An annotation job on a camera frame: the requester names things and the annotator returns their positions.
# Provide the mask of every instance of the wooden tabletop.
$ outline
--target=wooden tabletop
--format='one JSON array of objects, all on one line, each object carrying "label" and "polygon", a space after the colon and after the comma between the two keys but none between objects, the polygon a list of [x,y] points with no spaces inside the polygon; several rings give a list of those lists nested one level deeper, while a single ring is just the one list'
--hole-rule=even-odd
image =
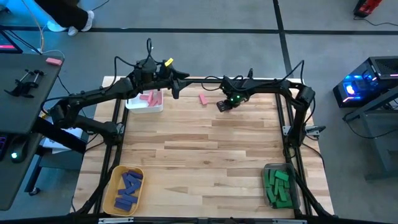
[{"label": "wooden tabletop", "polygon": [[[105,77],[103,86],[112,79]],[[200,93],[208,105],[200,104]],[[268,163],[285,162],[275,94],[254,95],[227,113],[216,107],[224,94],[205,91],[198,84],[182,90],[178,100],[171,91],[164,94],[163,112],[129,113],[127,121],[120,164],[140,167],[146,175],[134,216],[294,217],[293,210],[275,210],[264,203],[261,169]],[[99,104],[95,120],[111,121],[114,104],[114,100]],[[88,147],[101,141],[97,137]],[[304,142],[319,151],[317,142]],[[77,209],[98,185],[104,152],[102,145],[84,156],[73,201]],[[301,152],[308,188],[333,213],[322,160],[305,146]]]}]

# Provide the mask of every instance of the white container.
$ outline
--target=white container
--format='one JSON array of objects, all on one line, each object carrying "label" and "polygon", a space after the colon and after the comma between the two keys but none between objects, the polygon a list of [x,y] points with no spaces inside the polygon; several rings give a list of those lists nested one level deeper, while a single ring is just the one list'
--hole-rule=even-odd
[{"label": "white container", "polygon": [[[128,103],[126,100],[126,108],[129,109],[132,113],[135,114],[141,114],[141,113],[157,113],[163,111],[163,104],[164,104],[164,98],[163,98],[163,91],[157,91],[157,90],[152,90],[154,92],[154,98],[159,97],[158,94],[161,94],[162,96],[162,104],[156,104],[155,106],[149,106],[149,103],[147,100],[141,100],[139,97],[141,96],[140,93],[133,98],[129,99]],[[144,91],[144,95],[149,95],[149,91]]]}]

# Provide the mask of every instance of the blue block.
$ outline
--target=blue block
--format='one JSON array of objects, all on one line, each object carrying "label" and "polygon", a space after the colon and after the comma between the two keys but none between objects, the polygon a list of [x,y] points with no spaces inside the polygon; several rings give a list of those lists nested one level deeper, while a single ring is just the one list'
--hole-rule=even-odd
[{"label": "blue block", "polygon": [[126,179],[130,181],[130,184],[139,184],[139,180],[135,179],[132,175],[127,175]]},{"label": "blue block", "polygon": [[127,200],[127,201],[131,202],[131,203],[137,203],[138,202],[138,198],[134,197],[134,196],[131,196],[131,195],[124,194],[124,195],[122,195],[122,198],[124,200]]},{"label": "blue block", "polygon": [[131,205],[126,205],[120,202],[115,202],[114,203],[115,208],[120,208],[121,210],[124,210],[126,212],[130,212],[131,210]]},{"label": "blue block", "polygon": [[126,189],[119,189],[118,190],[118,195],[123,195],[126,193]]},{"label": "blue block", "polygon": [[142,178],[144,177],[142,174],[138,174],[132,170],[129,170],[129,172],[127,172],[128,174],[132,175],[133,177],[142,180]]},{"label": "blue block", "polygon": [[128,200],[125,200],[125,199],[123,199],[123,198],[116,198],[116,201],[117,201],[117,202],[120,202],[120,203],[123,203],[123,204],[125,204],[125,205],[131,205],[131,204],[132,204],[132,202],[130,202],[130,201],[128,201]]},{"label": "blue block", "polygon": [[130,181],[127,180],[127,173],[123,173],[122,178],[123,178],[124,185],[126,186],[126,188],[131,187]]},{"label": "blue block", "polygon": [[126,194],[132,194],[135,190],[139,189],[140,187],[141,187],[141,183],[140,184],[134,184],[133,186],[131,186],[128,189],[126,189]]}]

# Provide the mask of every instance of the concrete floor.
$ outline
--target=concrete floor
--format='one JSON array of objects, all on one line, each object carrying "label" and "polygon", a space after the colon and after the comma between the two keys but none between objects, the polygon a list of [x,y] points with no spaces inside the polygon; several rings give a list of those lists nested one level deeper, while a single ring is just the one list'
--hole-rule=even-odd
[{"label": "concrete floor", "polygon": [[[91,9],[101,2],[81,0],[81,5]],[[160,0],[111,1],[96,11],[95,27],[277,29],[272,0],[168,2],[175,9],[173,13],[165,12],[165,3]],[[279,0],[279,5],[286,30],[398,30],[394,26],[374,27],[364,21],[354,21],[352,9],[356,2]],[[392,11],[397,6],[395,0],[384,0],[368,19],[375,23],[398,23]],[[133,62],[144,58],[148,37],[152,38],[155,58],[173,57],[177,69],[191,72],[193,76],[246,74],[251,67],[255,77],[285,75],[278,34],[103,31],[80,33],[76,37],[68,37],[64,32],[45,33],[46,49],[59,49],[66,56],[61,78],[70,91],[89,90],[101,85],[105,75],[113,74],[115,55]],[[29,43],[38,45],[38,32],[17,33]],[[305,81],[317,93],[315,123],[327,127],[319,144],[335,213],[343,218],[398,223],[398,179],[364,180],[364,174],[377,169],[373,152],[367,140],[355,136],[341,120],[350,110],[339,109],[331,92],[367,57],[398,55],[397,36],[286,35],[286,39],[292,66],[305,60]],[[118,67],[119,75],[127,75],[130,71],[124,65]],[[57,82],[50,97],[64,94],[65,90]],[[93,116],[94,110],[95,107],[88,108],[86,114]],[[0,212],[0,220],[68,213],[77,177],[78,173],[73,171],[44,169],[37,183],[44,191],[29,197],[20,190],[12,208]]]}]

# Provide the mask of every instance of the black pants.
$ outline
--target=black pants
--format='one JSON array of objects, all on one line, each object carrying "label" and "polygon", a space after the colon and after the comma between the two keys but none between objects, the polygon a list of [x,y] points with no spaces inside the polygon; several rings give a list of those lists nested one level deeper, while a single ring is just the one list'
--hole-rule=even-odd
[{"label": "black pants", "polygon": [[88,14],[64,0],[35,0],[35,2],[62,27],[81,30],[86,26]]}]

